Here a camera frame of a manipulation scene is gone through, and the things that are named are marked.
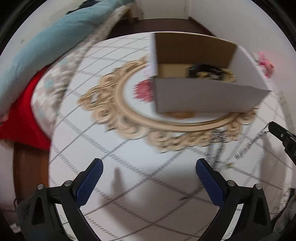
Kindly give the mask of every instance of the patterned pillow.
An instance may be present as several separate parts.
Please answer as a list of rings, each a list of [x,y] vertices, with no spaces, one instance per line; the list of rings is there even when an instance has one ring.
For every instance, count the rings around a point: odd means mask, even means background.
[[[31,107],[38,125],[50,139],[63,96],[84,55],[94,44],[108,37],[129,8],[130,4],[115,9],[92,34],[56,60],[38,82]]]

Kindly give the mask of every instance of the pillow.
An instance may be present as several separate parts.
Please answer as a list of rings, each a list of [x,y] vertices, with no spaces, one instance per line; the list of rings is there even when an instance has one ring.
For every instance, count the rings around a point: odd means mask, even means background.
[[[111,12],[133,0],[103,0],[68,14],[46,28],[21,49],[0,79],[0,119],[30,79],[88,36]]]
[[[39,128],[30,104],[35,86],[46,70],[47,66],[29,81],[28,86],[11,106],[8,120],[0,126],[0,139],[19,142],[49,151],[50,139]]]
[[[78,65],[94,44],[108,37],[128,9],[129,6],[116,8],[92,34],[54,62],[38,82],[31,99],[32,111],[40,128],[50,139],[63,96]]]

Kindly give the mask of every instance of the cardboard box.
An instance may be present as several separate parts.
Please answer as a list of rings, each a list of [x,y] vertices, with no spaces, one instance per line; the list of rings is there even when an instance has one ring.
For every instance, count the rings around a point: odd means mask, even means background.
[[[202,34],[159,32],[153,36],[150,66],[158,113],[247,113],[271,91],[241,46]],[[227,68],[236,82],[187,78],[187,68],[196,63]]]

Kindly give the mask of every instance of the blue gripper pad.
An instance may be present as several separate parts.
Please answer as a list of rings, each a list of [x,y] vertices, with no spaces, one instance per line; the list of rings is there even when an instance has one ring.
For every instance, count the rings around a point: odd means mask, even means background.
[[[86,175],[76,191],[76,205],[78,207],[81,207],[87,203],[87,200],[89,199],[92,191],[94,190],[98,180],[103,173],[104,165],[102,160],[96,158],[93,160],[93,162],[86,169],[86,172],[89,171],[89,173]]]
[[[220,187],[220,185],[215,180],[215,178],[209,172],[208,168],[211,168],[211,167],[209,165],[208,167],[206,167],[202,163],[202,160],[204,159],[203,158],[198,159],[196,162],[196,166],[195,166],[196,174],[198,175],[205,190],[207,191],[212,203],[216,206],[222,207],[224,205],[224,192]]]

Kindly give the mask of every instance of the red blanket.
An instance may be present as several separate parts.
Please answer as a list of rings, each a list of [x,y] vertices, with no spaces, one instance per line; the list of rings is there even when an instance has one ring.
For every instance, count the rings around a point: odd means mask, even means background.
[[[47,66],[34,75],[26,89],[11,106],[8,120],[0,126],[0,139],[49,151],[50,139],[40,129],[31,108],[33,91],[46,70]]]

